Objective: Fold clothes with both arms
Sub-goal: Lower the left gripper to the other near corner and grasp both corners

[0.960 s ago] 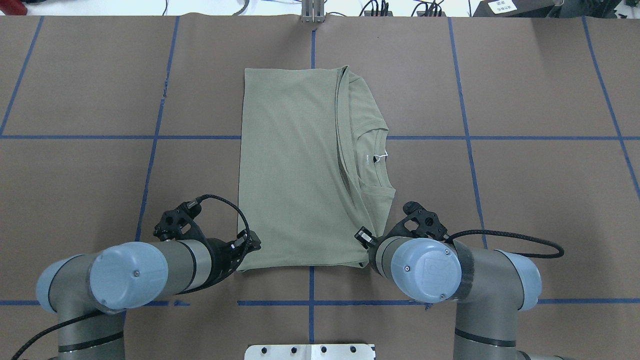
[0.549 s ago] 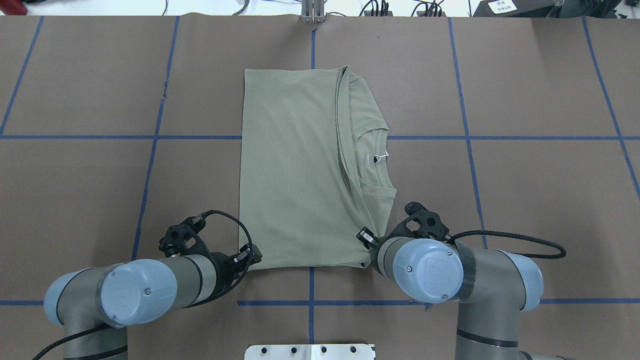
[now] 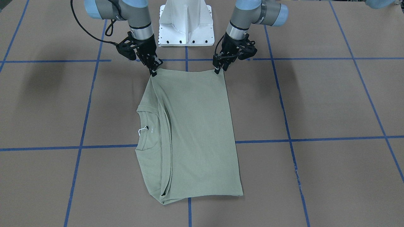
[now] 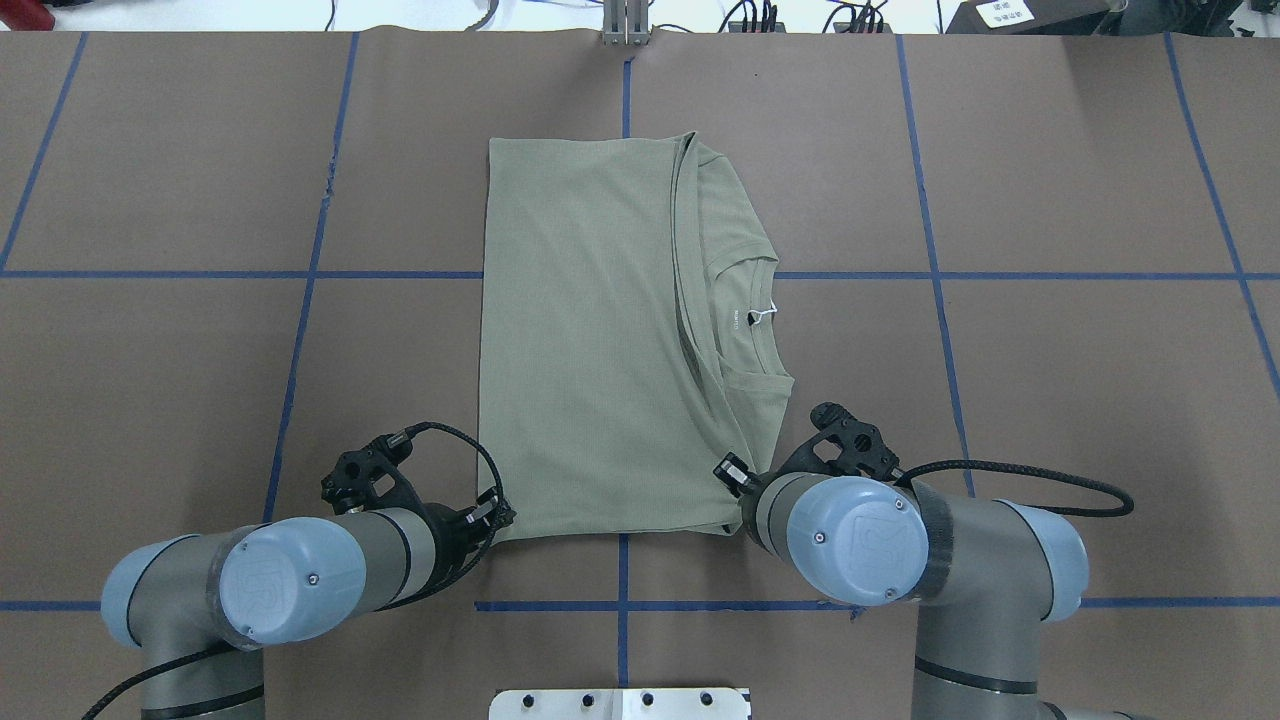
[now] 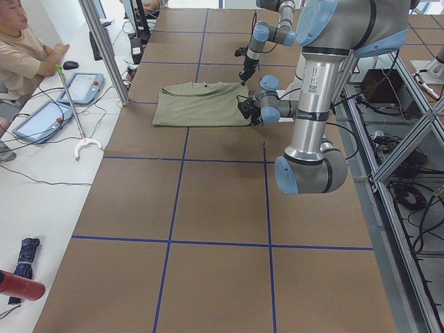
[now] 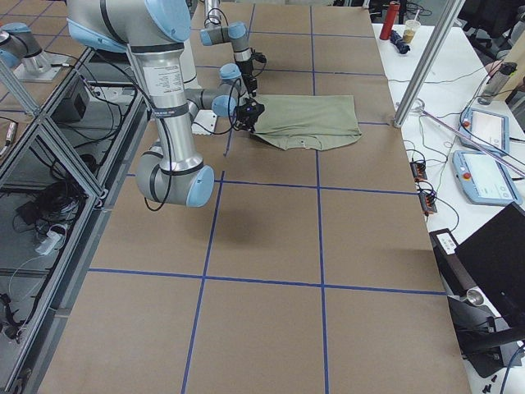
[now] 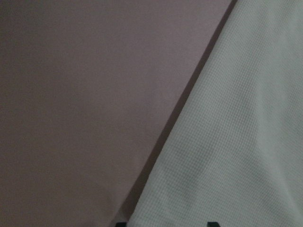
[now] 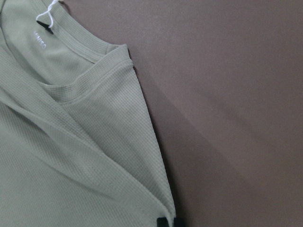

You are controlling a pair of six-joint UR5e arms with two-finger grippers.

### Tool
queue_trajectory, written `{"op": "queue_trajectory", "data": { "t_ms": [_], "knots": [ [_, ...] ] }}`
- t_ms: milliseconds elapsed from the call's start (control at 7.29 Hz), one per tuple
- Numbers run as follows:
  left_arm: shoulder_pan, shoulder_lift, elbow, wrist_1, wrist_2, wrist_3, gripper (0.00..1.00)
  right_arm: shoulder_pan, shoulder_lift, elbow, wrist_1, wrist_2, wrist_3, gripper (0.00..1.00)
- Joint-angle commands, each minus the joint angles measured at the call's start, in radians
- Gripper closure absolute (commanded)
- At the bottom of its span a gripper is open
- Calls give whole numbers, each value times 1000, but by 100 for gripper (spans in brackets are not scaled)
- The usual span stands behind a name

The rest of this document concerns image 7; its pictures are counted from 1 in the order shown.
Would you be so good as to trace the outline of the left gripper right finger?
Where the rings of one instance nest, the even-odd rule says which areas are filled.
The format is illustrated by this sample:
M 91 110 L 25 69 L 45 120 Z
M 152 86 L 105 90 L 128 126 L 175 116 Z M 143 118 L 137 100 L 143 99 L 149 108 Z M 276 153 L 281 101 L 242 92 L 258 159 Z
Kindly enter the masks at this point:
M 218 222 L 207 222 L 207 227 L 220 227 Z

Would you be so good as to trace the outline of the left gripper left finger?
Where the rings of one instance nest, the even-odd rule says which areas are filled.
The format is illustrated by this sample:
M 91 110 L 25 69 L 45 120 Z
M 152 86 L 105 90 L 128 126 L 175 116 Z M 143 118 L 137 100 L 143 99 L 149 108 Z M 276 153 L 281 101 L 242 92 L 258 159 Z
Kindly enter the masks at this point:
M 127 222 L 117 222 L 115 227 L 127 227 Z

